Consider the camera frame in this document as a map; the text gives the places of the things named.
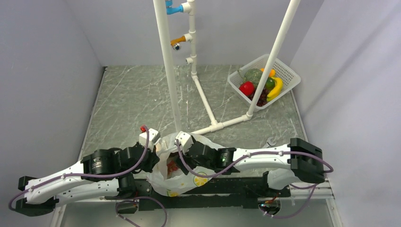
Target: plastic bag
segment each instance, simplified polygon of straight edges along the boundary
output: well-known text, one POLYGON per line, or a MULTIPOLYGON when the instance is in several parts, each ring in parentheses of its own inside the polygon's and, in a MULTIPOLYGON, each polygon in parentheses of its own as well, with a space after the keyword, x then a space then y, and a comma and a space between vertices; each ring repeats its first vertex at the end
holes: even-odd
MULTIPOLYGON (((167 160, 170 154, 178 152, 176 145, 174 145, 176 135, 177 133, 167 135, 156 143, 157 156, 160 158, 160 161, 155 165, 155 167, 153 167, 152 173, 146 173, 146 178, 152 185, 153 189, 161 195, 170 197, 178 196, 193 188, 200 187, 211 179, 198 177, 191 173, 185 175, 181 169, 175 170, 174 173, 171 174, 171 178, 167 178, 167 165, 169 164, 167 163, 167 160)), ((223 146, 213 143, 204 136, 196 134, 191 135, 197 141, 211 148, 223 148, 223 146)), ((201 175, 211 175, 215 173, 213 170, 200 166, 196 167, 194 171, 201 175)))

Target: black mounting base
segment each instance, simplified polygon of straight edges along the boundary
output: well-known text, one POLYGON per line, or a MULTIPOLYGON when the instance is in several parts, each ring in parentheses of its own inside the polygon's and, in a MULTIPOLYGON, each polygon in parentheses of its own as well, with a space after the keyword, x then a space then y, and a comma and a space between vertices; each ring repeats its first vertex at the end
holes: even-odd
MULTIPOLYGON (((204 208, 204 207, 243 207, 258 208, 258 198, 290 197, 289 189, 272 190, 262 186, 262 177, 213 178, 202 187, 194 188, 184 194, 190 196, 167 197, 152 190, 145 179, 136 179, 138 196, 150 196, 160 201, 165 208, 204 208), (228 196, 203 196, 202 194, 230 194, 228 196)), ((156 210, 160 206, 151 200, 140 200, 139 210, 156 210)))

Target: white plastic basket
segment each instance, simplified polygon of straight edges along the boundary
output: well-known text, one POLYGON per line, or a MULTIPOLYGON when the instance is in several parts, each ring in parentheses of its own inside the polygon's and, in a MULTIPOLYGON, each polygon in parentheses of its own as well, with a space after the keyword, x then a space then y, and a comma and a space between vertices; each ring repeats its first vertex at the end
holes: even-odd
MULTIPOLYGON (((261 57, 257 58, 256 60, 252 61, 251 63, 248 63, 247 65, 243 66, 241 70, 241 75, 245 75, 245 73, 249 69, 261 69, 266 66, 267 59, 269 58, 269 54, 262 55, 261 57)), ((276 59, 276 61, 273 64, 273 69, 276 71, 276 77, 280 77, 283 80, 283 89, 281 90, 281 93, 268 102, 264 106, 256 106, 255 112, 258 112, 259 110, 263 110, 269 105, 273 104, 277 99, 281 98, 284 94, 286 94, 288 91, 293 89, 299 82, 301 82, 301 78, 299 77, 298 74, 296 74, 290 67, 288 67, 286 64, 284 64, 282 61, 279 59, 276 59)), ((238 71, 232 73, 231 75, 228 76, 228 82, 231 85, 231 87, 234 89, 234 92, 236 95, 242 99, 248 106, 251 105, 251 100, 246 97, 238 88, 243 84, 243 79, 242 77, 238 74, 238 71)))

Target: grapes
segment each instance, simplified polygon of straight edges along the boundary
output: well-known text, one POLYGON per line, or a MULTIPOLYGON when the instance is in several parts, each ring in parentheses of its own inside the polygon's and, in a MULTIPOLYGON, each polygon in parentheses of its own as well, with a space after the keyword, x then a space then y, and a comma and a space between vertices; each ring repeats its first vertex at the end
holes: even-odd
MULTIPOLYGON (((268 91, 266 88, 264 88, 264 89, 262 90, 261 96, 259 97, 258 103, 256 104, 257 106, 264 106, 264 105, 267 104, 267 94, 268 94, 269 92, 270 92, 270 91, 268 91)), ((255 96, 255 91, 252 92, 252 94, 250 94, 250 95, 248 96, 248 98, 251 99, 251 100, 253 100, 254 96, 255 96)))

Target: white pvc pipe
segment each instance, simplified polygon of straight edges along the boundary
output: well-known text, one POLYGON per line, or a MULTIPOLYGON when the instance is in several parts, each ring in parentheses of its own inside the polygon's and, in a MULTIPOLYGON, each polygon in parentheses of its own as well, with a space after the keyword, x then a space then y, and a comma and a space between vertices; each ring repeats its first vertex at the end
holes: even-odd
POLYGON ((208 116, 210 118, 210 124, 211 125, 216 125, 217 120, 213 115, 213 111, 209 105, 208 99, 205 96, 205 93, 203 92, 202 86, 199 83, 197 71, 196 71, 196 66, 197 66, 197 56, 196 56, 196 42, 197 42, 197 37, 196 37, 196 30, 195 30, 195 0, 187 0, 188 4, 191 7, 191 11, 189 12, 189 34, 192 37, 191 40, 191 58, 193 60, 192 62, 192 70, 191 70, 191 76, 193 81, 195 82, 196 88, 198 89, 199 95, 202 99, 203 105, 205 106, 206 112, 208 113, 208 116))
POLYGON ((195 0, 187 0, 188 4, 191 7, 191 11, 188 13, 189 15, 189 34, 192 36, 191 40, 191 58, 193 60, 192 63, 192 75, 196 75, 196 66, 197 66, 197 56, 196 56, 196 30, 195 30, 195 0))
MULTIPOLYGON (((262 78, 259 81, 258 88, 255 91, 255 97, 259 97, 262 93, 264 85, 266 84, 266 80, 269 77, 269 73, 271 68, 273 67, 273 63, 276 61, 277 54, 280 51, 281 45, 283 44, 284 38, 286 37, 289 26, 291 25, 292 19, 294 18, 296 9, 298 8, 300 0, 291 0, 286 14, 284 15, 283 22, 281 23, 281 27, 279 33, 277 34, 276 41, 274 41, 273 47, 271 49, 269 58, 267 59, 266 66, 264 67, 264 71, 262 73, 262 78)), ((255 110, 256 104, 258 102, 257 98, 252 100, 251 105, 249 106, 248 112, 246 115, 252 116, 253 111, 255 110)))
POLYGON ((157 28, 159 30, 160 44, 162 46, 164 66, 166 68, 166 77, 168 91, 170 93, 171 108, 175 123, 175 130, 181 131, 180 109, 178 106, 177 88, 175 82, 173 54, 170 46, 170 32, 168 30, 168 21, 166 13, 165 0, 153 0, 156 13, 157 28))
POLYGON ((242 115, 240 117, 234 118, 234 119, 226 121, 226 122, 220 122, 220 123, 217 123, 216 125, 211 125, 211 126, 206 127, 204 129, 199 129, 199 130, 193 131, 192 133, 203 135, 203 134, 208 133, 208 132, 213 132, 213 131, 217 131, 217 130, 223 129, 223 128, 228 127, 228 126, 233 125, 233 124, 237 124, 237 123, 240 123, 240 122, 248 121, 250 119, 251 118, 245 114, 245 115, 242 115))
POLYGON ((213 115, 212 109, 211 109, 211 107, 210 107, 210 105, 208 103, 208 100, 207 100, 207 98, 205 96, 205 93, 203 92, 201 84, 199 83, 198 76, 192 76, 192 80, 195 82, 196 88, 198 89, 198 92, 199 92, 199 95, 200 95, 200 97, 202 99, 202 102, 205 105, 205 109, 206 109, 206 112, 209 115, 211 124, 212 125, 217 124, 217 121, 216 121, 216 119, 215 119, 215 117, 213 115))

